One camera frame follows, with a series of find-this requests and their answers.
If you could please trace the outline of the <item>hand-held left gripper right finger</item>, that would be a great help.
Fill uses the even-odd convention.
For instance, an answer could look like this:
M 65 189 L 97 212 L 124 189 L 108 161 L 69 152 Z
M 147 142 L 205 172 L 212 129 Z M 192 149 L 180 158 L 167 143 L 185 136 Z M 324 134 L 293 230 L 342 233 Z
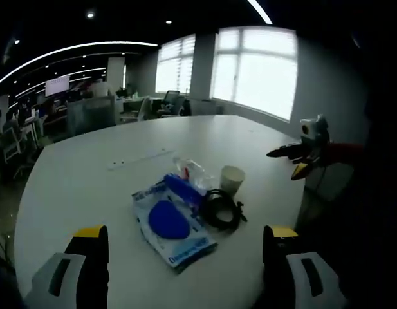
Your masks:
M 263 230 L 262 304 L 269 308 L 347 308 L 331 266 L 293 230 Z

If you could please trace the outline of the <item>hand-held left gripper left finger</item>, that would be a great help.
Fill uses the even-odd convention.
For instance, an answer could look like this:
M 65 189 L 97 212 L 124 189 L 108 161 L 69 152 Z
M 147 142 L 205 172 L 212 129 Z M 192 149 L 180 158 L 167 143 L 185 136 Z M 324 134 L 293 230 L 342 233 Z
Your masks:
M 28 308 L 107 308 L 109 242 L 105 225 L 76 232 L 32 277 Z

